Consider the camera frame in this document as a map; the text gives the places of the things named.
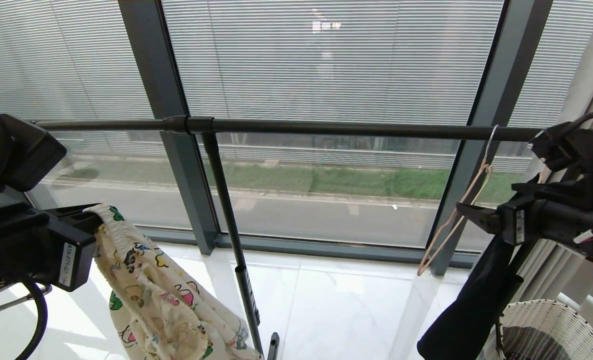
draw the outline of woven laundry basket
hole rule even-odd
[[[511,303],[498,325],[496,341],[495,335],[490,337],[492,344],[500,343],[495,351],[497,359],[593,360],[592,326],[559,301]],[[491,359],[490,351],[487,354],[484,358]]]

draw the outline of beige curtain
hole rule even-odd
[[[559,121],[571,121],[592,111],[593,34],[578,64]],[[543,164],[535,159],[530,164],[526,177],[532,177],[542,169]],[[561,176],[562,173],[555,173],[548,180],[556,182]],[[514,301],[555,299],[559,293],[564,292],[573,301],[581,304],[588,295],[593,296],[593,263],[554,241],[539,240],[519,274],[525,281],[516,292]]]

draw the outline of cream-colored garment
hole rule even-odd
[[[116,207],[96,205],[95,261],[113,291],[110,316],[130,360],[259,360],[246,323]]]

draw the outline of black garment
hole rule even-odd
[[[417,342],[425,360],[474,360],[490,330],[523,282],[509,269],[514,246],[501,235],[491,240],[456,300]]]

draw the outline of gray pavement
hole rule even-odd
[[[52,184],[47,188],[59,207],[110,203],[137,224],[190,226],[176,189],[130,186],[125,182],[91,182],[77,186]],[[437,210],[433,202],[388,203],[386,199],[379,202],[374,198],[357,200],[249,191],[233,191],[230,197],[241,233],[422,248]],[[36,200],[45,206],[42,198]],[[221,205],[215,203],[221,228],[226,230]],[[458,248],[482,250],[489,239],[489,235],[468,225]]]

